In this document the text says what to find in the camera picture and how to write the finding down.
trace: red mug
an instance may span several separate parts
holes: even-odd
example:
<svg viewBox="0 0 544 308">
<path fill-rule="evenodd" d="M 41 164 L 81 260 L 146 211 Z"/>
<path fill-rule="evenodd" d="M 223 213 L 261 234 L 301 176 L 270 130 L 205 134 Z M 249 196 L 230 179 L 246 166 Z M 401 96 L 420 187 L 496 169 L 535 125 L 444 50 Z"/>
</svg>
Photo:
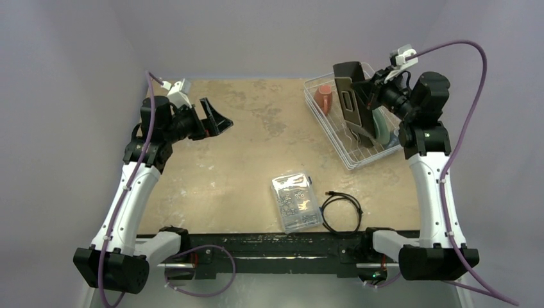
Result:
<svg viewBox="0 0 544 308">
<path fill-rule="evenodd" d="M 314 94 L 314 101 L 323 111 L 323 114 L 327 115 L 332 105 L 332 88 L 329 85 L 320 85 Z"/>
</svg>

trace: black metal frame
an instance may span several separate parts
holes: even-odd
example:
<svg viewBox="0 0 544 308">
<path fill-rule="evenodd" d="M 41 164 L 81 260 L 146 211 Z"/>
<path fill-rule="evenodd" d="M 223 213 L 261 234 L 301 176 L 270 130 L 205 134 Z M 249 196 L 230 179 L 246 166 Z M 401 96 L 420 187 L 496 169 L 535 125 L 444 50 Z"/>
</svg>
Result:
<svg viewBox="0 0 544 308">
<path fill-rule="evenodd" d="M 188 234 L 191 247 L 214 244 L 229 251 L 236 262 L 237 273 L 265 274 L 334 274 L 338 278 L 359 277 L 376 280 L 376 269 L 357 266 L 381 263 L 383 255 L 372 249 L 369 228 L 350 237 L 338 237 L 329 232 L 252 233 L 252 234 Z M 402 236 L 419 238 L 419 231 L 398 231 Z M 151 238 L 154 235 L 138 235 Z M 228 256 L 220 251 L 200 251 L 194 272 L 195 279 L 215 279 L 218 273 L 231 273 Z M 190 257 L 168 259 L 164 263 L 186 263 Z"/>
</svg>

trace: green plate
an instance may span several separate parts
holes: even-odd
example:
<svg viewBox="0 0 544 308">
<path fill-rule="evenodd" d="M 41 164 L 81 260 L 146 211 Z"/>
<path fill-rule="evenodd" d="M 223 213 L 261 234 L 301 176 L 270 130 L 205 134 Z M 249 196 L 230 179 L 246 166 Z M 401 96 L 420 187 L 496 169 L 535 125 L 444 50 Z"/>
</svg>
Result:
<svg viewBox="0 0 544 308">
<path fill-rule="evenodd" d="M 379 109 L 374 109 L 372 111 L 374 116 L 374 129 L 376 129 L 376 141 L 379 144 L 389 143 L 391 134 L 389 133 L 389 128 L 387 127 L 386 117 Z"/>
</svg>

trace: parts organizer box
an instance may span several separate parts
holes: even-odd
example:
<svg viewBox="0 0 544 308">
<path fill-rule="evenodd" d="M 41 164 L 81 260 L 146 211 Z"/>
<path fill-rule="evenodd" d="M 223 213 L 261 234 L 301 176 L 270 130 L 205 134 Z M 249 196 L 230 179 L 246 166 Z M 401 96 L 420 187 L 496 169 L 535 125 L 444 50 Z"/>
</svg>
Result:
<svg viewBox="0 0 544 308">
<path fill-rule="evenodd" d="M 310 177 L 304 172 L 283 175 L 272 180 L 272 190 L 286 234 L 323 223 L 311 184 Z"/>
</svg>

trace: clear plastic box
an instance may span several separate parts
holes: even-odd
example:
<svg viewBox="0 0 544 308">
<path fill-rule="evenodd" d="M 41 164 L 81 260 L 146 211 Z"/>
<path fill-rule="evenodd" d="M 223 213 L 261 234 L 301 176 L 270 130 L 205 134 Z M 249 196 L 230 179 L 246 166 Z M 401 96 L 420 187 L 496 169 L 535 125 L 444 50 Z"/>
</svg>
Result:
<svg viewBox="0 0 544 308">
<path fill-rule="evenodd" d="M 304 172 L 282 175 L 272 180 L 286 234 L 323 223 L 312 182 Z"/>
<path fill-rule="evenodd" d="M 372 67 L 367 63 L 362 63 L 361 65 L 365 77 L 372 78 L 374 75 Z M 328 115 L 325 115 L 323 111 L 321 111 L 319 105 L 314 100 L 314 93 L 320 85 L 330 85 L 333 90 L 332 107 Z M 396 151 L 402 150 L 397 137 L 400 120 L 383 106 L 380 107 L 379 110 L 385 117 L 388 130 L 392 133 L 391 140 L 393 141 L 396 139 L 397 142 L 383 146 L 372 140 L 375 145 L 373 148 L 365 148 L 359 144 L 346 126 L 346 121 L 344 120 L 344 115 L 342 114 L 342 108 L 340 107 L 340 101 L 336 92 L 334 74 L 331 73 L 306 81 L 304 83 L 304 93 L 306 96 L 306 104 L 310 107 L 314 117 L 318 120 L 319 125 L 321 125 L 322 129 L 325 131 L 325 134 L 348 170 L 364 166 L 393 154 Z"/>
</svg>

